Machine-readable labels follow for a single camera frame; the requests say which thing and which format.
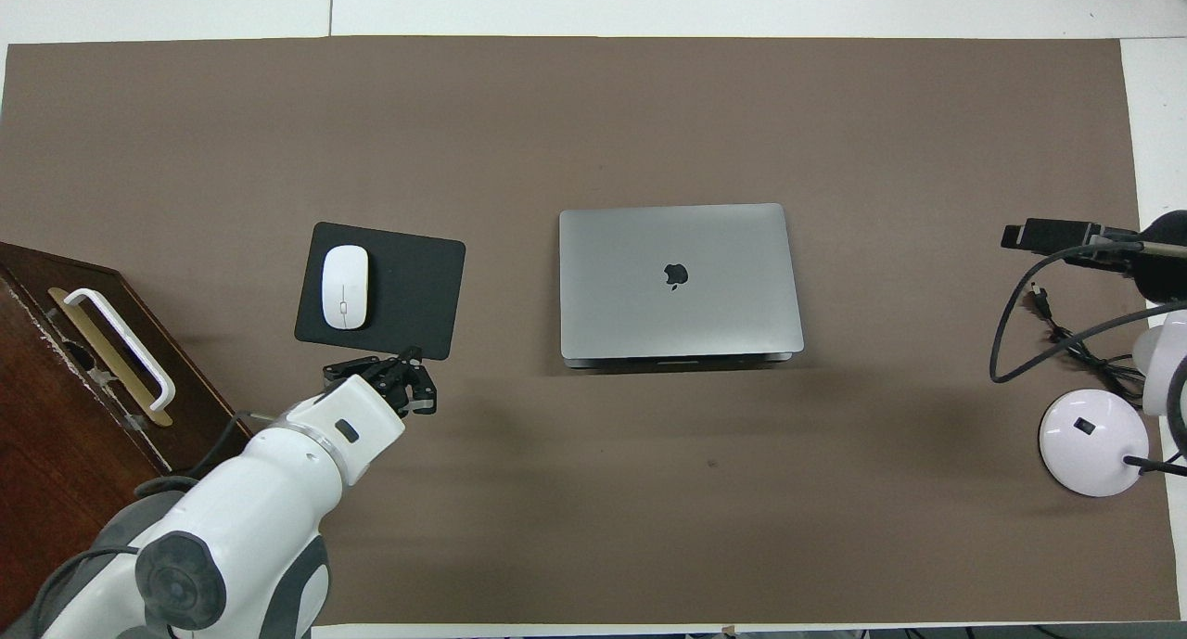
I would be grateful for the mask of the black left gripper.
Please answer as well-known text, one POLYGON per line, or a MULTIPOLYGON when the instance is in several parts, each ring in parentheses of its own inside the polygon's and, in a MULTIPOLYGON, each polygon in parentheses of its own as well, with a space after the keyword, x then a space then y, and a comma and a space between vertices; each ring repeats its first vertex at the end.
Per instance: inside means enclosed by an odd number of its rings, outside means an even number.
POLYGON ((421 349, 412 346, 398 355, 399 361, 357 358, 323 367, 323 381, 358 377, 377 391, 396 416, 436 415, 437 387, 423 361, 421 349))

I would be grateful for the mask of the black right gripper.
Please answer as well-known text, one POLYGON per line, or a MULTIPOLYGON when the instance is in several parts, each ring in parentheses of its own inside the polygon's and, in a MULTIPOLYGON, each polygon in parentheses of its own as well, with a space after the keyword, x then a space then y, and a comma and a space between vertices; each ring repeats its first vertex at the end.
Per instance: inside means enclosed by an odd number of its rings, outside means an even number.
MULTIPOLYGON (((1102 234, 1103 224, 1060 219, 1026 219, 1022 224, 1007 224, 1002 249, 1027 253, 1056 253, 1088 243, 1102 234)), ((1131 279, 1145 300, 1187 300, 1187 211, 1167 211, 1141 232, 1110 228, 1106 240, 1116 242, 1162 243, 1182 249, 1182 255, 1167 257, 1142 251, 1123 251, 1118 260, 1122 274, 1131 279)))

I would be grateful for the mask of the silver laptop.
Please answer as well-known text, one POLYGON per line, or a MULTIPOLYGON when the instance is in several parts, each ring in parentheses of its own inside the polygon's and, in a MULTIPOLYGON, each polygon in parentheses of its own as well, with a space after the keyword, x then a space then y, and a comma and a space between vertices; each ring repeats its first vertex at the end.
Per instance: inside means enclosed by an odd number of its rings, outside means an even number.
POLYGON ((560 211, 558 221, 569 368, 783 362, 804 352, 783 205, 560 211))

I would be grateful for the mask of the black mouse pad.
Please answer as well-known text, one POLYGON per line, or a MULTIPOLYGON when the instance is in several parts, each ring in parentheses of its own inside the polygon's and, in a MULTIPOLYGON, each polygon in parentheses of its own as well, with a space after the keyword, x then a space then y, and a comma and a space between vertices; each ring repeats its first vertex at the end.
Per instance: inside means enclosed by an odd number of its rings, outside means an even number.
POLYGON ((445 360, 453 344, 465 258, 466 246, 458 240, 318 222, 301 278, 294 339, 389 354, 415 346, 429 360, 445 360), (368 317, 357 330, 332 329, 322 315, 323 258, 339 245, 364 247, 370 258, 368 317))

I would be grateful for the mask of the white computer mouse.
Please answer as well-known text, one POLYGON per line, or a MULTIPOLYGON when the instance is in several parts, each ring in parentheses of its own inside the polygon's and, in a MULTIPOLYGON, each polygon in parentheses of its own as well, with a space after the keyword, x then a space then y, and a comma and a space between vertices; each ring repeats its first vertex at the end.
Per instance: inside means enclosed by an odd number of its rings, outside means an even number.
POLYGON ((339 245, 328 249, 320 272, 320 309, 326 325, 357 330, 369 306, 370 258, 364 247, 339 245))

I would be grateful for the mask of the white desk lamp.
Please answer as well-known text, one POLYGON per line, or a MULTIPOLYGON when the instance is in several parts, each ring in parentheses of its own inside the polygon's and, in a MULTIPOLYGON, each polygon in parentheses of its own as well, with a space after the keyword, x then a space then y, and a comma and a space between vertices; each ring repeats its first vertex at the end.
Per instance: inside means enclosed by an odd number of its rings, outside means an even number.
POLYGON ((1140 410, 1105 390, 1073 390, 1042 417, 1041 460, 1056 483, 1087 498, 1128 491, 1145 473, 1187 479, 1187 314, 1170 314, 1134 347, 1145 377, 1142 411, 1164 416, 1181 462, 1150 458, 1140 410))

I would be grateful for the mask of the dark wooden box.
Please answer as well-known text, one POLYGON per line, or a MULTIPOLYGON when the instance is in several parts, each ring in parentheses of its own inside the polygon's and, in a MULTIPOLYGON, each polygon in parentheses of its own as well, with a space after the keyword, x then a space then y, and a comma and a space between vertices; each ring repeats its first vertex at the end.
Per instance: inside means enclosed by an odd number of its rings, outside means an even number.
POLYGON ((0 631, 44 580, 134 499, 137 483, 242 453, 249 429, 115 270, 0 242, 0 631), (174 382, 167 424, 128 390, 155 396, 123 340, 89 302, 121 314, 174 382))

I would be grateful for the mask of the brown table mat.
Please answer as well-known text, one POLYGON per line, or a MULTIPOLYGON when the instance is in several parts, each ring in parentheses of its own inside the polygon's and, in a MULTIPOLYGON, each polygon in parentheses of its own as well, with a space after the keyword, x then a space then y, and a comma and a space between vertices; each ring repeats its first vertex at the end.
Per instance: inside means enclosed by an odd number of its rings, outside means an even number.
POLYGON ((1136 228, 1115 42, 342 38, 9 48, 0 241, 122 272, 236 409, 294 339, 315 224, 466 245, 440 410, 326 520, 329 624, 1176 619, 1163 477, 1081 498, 988 377, 1035 257, 1136 228), (783 204, 804 355, 610 374, 559 350, 558 216, 783 204))

